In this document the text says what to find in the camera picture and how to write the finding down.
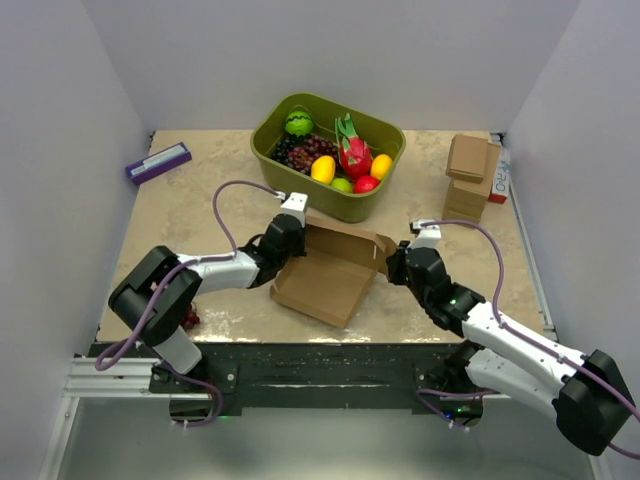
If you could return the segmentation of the brown cardboard paper box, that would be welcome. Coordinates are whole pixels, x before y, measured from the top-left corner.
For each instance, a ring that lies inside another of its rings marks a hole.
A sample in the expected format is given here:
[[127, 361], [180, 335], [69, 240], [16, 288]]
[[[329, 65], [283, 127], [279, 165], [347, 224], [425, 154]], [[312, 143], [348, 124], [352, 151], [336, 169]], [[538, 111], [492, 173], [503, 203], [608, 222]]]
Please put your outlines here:
[[303, 257], [290, 259], [270, 287], [276, 303], [337, 328], [354, 316], [397, 243], [380, 233], [306, 218]]

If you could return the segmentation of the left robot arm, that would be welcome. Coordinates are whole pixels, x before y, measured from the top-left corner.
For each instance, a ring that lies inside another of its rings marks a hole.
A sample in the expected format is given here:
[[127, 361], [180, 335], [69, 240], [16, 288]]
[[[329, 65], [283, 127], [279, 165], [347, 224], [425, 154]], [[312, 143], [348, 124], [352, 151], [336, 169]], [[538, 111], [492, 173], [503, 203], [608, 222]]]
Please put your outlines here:
[[274, 280], [289, 259], [304, 254], [305, 215], [300, 212], [276, 215], [264, 233], [227, 254], [189, 256], [164, 245], [153, 248], [109, 297], [109, 308], [131, 334], [103, 351], [96, 369], [111, 368], [141, 341], [172, 369], [171, 378], [183, 391], [200, 390], [207, 368], [182, 326], [192, 301], [217, 291], [260, 287]]

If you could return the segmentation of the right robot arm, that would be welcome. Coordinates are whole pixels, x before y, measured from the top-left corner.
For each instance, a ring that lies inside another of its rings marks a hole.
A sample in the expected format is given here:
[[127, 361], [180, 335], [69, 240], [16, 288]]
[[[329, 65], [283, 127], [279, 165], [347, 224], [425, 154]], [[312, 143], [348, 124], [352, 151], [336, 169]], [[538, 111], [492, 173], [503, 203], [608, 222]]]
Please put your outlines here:
[[451, 280], [434, 248], [403, 242], [387, 258], [390, 283], [407, 287], [438, 327], [462, 338], [445, 369], [459, 393], [504, 394], [552, 420], [576, 448], [592, 456], [639, 410], [615, 360], [554, 342], [501, 313], [477, 292]]

